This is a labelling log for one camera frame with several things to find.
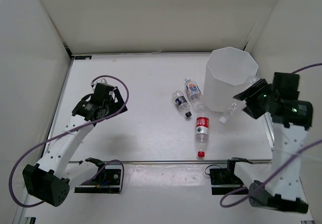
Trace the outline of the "clear unlabeled plastic bottle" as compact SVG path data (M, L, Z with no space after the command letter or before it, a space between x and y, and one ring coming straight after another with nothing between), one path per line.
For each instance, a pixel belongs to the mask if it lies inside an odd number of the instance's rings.
M237 95L247 88L249 88L251 85L256 83L259 80L257 76L248 76L246 80L237 86L236 90L234 91L234 95ZM219 119L219 122L222 124L227 124L230 121L233 121L238 115L241 114L242 110L246 107L246 104L244 101L232 99L230 101L230 104L228 105L228 108L223 112L222 116Z

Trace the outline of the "red label plastic bottle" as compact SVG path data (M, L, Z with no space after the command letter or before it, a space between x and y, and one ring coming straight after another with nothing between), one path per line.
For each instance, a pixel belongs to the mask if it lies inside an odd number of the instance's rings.
M195 124L195 146L197 158L203 159L209 143L209 112L207 109L198 111Z

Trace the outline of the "black cap small bottle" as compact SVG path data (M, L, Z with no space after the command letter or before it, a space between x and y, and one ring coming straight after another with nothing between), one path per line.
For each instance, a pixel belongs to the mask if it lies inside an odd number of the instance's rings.
M187 102L182 91L175 91L172 93L173 102L175 103L178 111L185 118L192 116L190 104Z

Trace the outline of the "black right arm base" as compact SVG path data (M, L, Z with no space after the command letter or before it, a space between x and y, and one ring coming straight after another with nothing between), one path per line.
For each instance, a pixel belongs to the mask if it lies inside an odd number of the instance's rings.
M210 178L212 195L225 195L245 187L242 180L234 174L237 162L253 164L247 159L234 157L227 160L225 168L217 164L212 164L205 168L204 174Z

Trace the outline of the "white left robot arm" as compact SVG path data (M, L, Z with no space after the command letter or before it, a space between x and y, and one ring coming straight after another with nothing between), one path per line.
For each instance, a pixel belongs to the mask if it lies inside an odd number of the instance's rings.
M114 184L106 164L87 158L68 169L67 165L84 138L101 121L127 111L117 87L97 83L94 92L84 96L72 111L64 132L35 165L23 169L27 192L42 202L60 206L71 189L83 183L105 186Z

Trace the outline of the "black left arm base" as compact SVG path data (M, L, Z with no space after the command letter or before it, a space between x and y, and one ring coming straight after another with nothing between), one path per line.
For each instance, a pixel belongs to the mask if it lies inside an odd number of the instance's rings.
M85 162L97 167L98 175L91 177L80 186L74 188L74 193L86 194L120 194L123 190L125 167L120 160L103 162L99 159L87 158Z

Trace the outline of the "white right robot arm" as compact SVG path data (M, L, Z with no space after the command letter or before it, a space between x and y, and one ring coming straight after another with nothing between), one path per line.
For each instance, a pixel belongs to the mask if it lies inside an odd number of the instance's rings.
M269 113L274 133L271 174L265 181L246 171L244 162L226 170L226 178L236 184L251 183L249 203L253 207L281 212L307 213L308 204L301 198L299 150L312 125L313 106L299 100L300 76L276 73L272 83L259 79L233 98L245 102L243 109L253 119Z

